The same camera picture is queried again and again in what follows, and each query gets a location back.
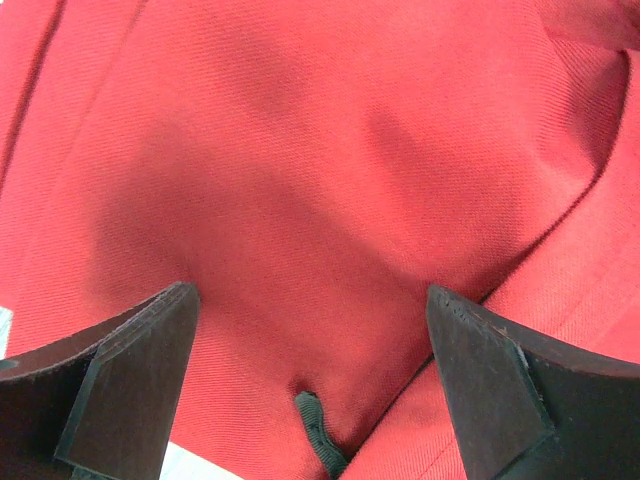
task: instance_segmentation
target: white surface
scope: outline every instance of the white surface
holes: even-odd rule
[[[0,307],[0,358],[7,353],[7,342],[11,329],[13,312]],[[214,465],[211,462],[169,443],[162,465],[161,480],[242,480],[240,477]]]

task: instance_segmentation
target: ribbed fabric texture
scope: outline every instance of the ribbed fabric texture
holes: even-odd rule
[[[173,441],[325,478],[306,390],[355,455],[341,478],[464,478],[434,366],[407,387],[430,283],[640,360],[638,11],[7,0],[9,354],[193,281]]]

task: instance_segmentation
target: red garment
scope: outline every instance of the red garment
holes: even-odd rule
[[[304,389],[342,478],[464,478],[433,363],[381,419],[430,354],[428,284],[640,362],[637,25],[629,0],[6,0],[9,353],[193,281],[173,441],[324,478]]]

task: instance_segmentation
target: red cloth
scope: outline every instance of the red cloth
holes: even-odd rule
[[[176,443],[248,480],[324,478],[308,389],[358,451],[346,480],[464,478],[434,365],[372,432],[430,353],[429,283],[640,362],[639,12],[7,0],[9,353],[190,280]]]

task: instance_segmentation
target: red fabric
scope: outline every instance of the red fabric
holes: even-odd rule
[[[40,2],[0,7],[10,353],[194,281],[172,438],[246,479],[324,478],[301,389],[346,479],[464,478],[433,365],[372,433],[431,282],[640,361],[631,2]]]

